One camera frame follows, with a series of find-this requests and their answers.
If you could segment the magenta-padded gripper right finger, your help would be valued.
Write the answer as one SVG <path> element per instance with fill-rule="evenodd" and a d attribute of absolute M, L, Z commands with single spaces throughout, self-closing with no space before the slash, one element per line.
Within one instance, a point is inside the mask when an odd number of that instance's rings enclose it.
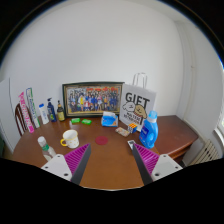
<path fill-rule="evenodd" d="M 145 185 L 182 169 L 168 154 L 158 155 L 136 143 L 132 152 Z"/>

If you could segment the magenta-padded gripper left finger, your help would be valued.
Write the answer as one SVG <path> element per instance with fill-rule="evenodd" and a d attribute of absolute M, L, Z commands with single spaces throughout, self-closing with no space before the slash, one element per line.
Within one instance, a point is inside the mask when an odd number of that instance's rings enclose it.
<path fill-rule="evenodd" d="M 85 144 L 66 155 L 57 154 L 42 169 L 79 185 L 90 155 L 91 145 Z"/>

